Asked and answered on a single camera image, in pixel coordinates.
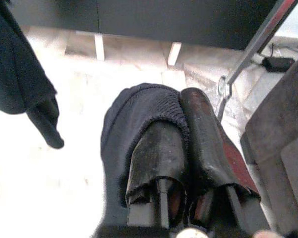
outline metal bracket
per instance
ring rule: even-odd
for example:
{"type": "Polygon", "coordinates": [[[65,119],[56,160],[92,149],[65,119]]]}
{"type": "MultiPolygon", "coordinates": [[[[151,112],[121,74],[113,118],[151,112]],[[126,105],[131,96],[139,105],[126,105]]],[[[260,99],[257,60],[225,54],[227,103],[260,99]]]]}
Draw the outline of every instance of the metal bracket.
{"type": "Polygon", "coordinates": [[[218,92],[219,94],[223,94],[217,106],[217,116],[219,121],[222,120],[226,103],[231,97],[231,89],[233,83],[236,81],[237,77],[245,69],[245,67],[249,64],[253,55],[262,47],[262,45],[274,32],[279,23],[284,19],[284,16],[288,14],[289,10],[297,3],[298,0],[278,0],[252,40],[249,42],[236,66],[229,72],[225,81],[223,82],[223,77],[221,77],[221,79],[219,80],[218,92]]]}

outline black cabinet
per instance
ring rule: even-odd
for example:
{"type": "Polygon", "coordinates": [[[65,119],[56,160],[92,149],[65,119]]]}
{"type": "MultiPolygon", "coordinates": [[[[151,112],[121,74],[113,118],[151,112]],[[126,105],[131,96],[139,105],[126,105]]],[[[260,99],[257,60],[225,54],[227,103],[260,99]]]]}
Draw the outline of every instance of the black cabinet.
{"type": "Polygon", "coordinates": [[[276,0],[98,0],[102,33],[244,50],[276,0]]]}
{"type": "Polygon", "coordinates": [[[11,0],[19,24],[98,32],[97,0],[11,0]]]}
{"type": "Polygon", "coordinates": [[[277,0],[12,0],[20,24],[244,50],[277,0]]]}

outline dark cloth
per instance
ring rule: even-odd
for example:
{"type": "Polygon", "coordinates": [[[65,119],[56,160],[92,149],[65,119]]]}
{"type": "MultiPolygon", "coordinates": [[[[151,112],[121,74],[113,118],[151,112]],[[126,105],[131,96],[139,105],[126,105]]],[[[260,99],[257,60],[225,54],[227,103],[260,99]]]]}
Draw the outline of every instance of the dark cloth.
{"type": "Polygon", "coordinates": [[[61,148],[64,142],[56,131],[59,110],[55,94],[30,44],[0,0],[0,110],[27,112],[47,144],[61,148]]]}
{"type": "Polygon", "coordinates": [[[125,192],[131,154],[145,130],[155,121],[167,121],[182,132],[188,144],[189,130],[179,104],[179,92],[162,85],[141,84],[125,89],[108,110],[101,137],[106,175],[104,225],[126,225],[125,192]]]}

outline power adapter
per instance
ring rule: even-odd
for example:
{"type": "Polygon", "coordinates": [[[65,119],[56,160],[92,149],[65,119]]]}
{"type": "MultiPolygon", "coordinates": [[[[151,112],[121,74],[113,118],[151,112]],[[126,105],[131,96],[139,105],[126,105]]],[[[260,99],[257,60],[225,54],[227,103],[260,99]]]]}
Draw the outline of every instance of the power adapter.
{"type": "Polygon", "coordinates": [[[285,73],[294,63],[293,58],[286,57],[265,57],[262,65],[267,72],[285,73]]]}

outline floor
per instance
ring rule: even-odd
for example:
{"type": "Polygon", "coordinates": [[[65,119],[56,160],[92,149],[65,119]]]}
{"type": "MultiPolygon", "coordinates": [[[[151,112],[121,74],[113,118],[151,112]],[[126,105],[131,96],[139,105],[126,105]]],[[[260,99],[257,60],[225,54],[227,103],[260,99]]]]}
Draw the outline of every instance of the floor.
{"type": "MultiPolygon", "coordinates": [[[[216,107],[216,83],[241,55],[183,45],[176,66],[168,67],[171,42],[104,36],[106,61],[99,62],[92,36],[39,27],[23,30],[58,91],[58,130],[65,146],[48,147],[25,114],[0,111],[0,238],[89,237],[104,208],[103,118],[119,92],[143,82],[177,90],[199,87],[216,107]]],[[[275,54],[290,54],[284,50],[275,54]]],[[[247,121],[281,77],[253,64],[236,81],[222,125],[240,150],[247,121]]],[[[250,169],[274,228],[256,168],[250,169]]]]}

